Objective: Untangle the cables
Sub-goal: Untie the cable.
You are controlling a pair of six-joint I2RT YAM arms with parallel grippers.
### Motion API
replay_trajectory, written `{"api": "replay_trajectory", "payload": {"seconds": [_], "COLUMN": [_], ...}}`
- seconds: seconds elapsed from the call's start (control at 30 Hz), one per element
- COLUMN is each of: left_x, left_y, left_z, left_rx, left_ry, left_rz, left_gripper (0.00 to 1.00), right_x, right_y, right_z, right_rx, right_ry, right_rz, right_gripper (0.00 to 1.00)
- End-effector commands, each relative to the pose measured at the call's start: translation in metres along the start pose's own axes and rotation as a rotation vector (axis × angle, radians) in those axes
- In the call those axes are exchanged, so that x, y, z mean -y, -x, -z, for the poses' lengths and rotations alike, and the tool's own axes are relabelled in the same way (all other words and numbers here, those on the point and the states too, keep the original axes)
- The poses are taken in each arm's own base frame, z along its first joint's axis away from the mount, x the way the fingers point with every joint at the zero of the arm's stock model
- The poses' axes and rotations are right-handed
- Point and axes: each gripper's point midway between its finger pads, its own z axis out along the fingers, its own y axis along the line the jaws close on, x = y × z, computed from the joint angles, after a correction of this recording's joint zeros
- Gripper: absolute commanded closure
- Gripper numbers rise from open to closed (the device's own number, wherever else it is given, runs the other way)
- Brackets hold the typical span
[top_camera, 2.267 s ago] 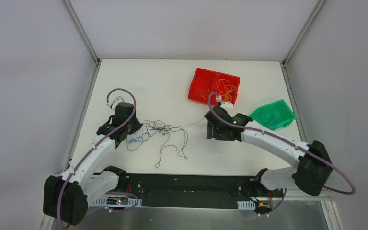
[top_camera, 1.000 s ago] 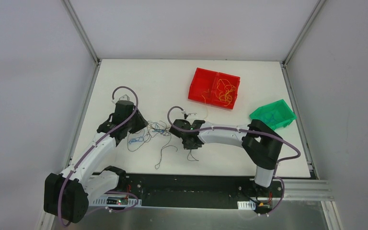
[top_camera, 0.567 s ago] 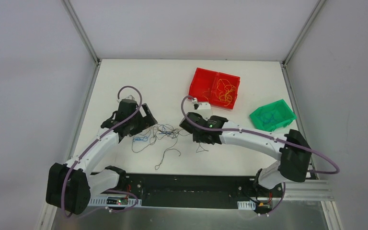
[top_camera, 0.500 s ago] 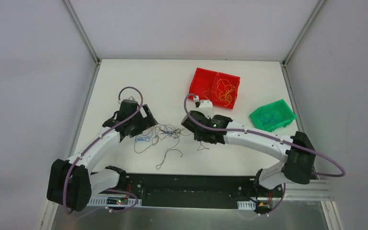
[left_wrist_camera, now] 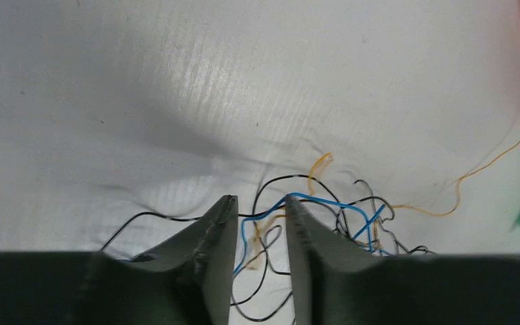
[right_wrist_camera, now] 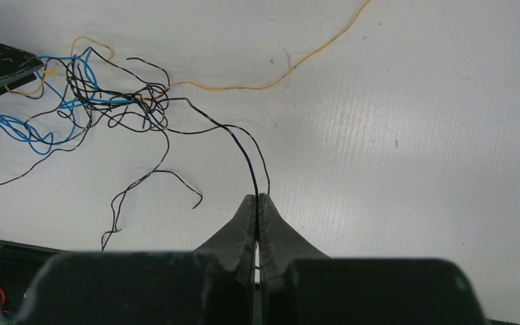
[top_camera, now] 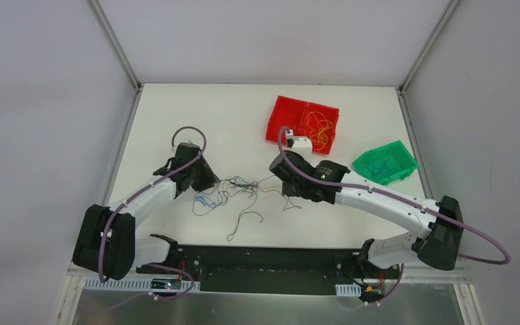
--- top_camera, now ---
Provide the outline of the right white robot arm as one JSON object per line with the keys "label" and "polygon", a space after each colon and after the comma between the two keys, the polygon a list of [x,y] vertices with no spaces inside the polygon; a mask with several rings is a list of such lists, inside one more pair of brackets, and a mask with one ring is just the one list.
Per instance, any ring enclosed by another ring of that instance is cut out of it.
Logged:
{"label": "right white robot arm", "polygon": [[454,198],[407,196],[330,160],[313,167],[290,150],[277,155],[269,171],[282,181],[287,196],[356,208],[405,229],[401,235],[365,241],[357,259],[363,276],[372,278],[393,265],[417,261],[443,271],[455,268],[462,229],[447,220],[460,220]]}

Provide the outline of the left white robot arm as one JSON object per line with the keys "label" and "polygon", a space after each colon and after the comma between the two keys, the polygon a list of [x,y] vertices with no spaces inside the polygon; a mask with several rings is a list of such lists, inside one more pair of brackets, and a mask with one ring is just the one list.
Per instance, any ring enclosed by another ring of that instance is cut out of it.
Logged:
{"label": "left white robot arm", "polygon": [[130,197],[108,207],[93,204],[87,208],[72,262],[97,272],[103,280],[120,280],[149,263],[164,274],[173,273],[179,267],[179,255],[171,250],[174,241],[161,235],[139,238],[136,230],[187,189],[200,192],[217,182],[200,147],[180,143],[167,164]]}

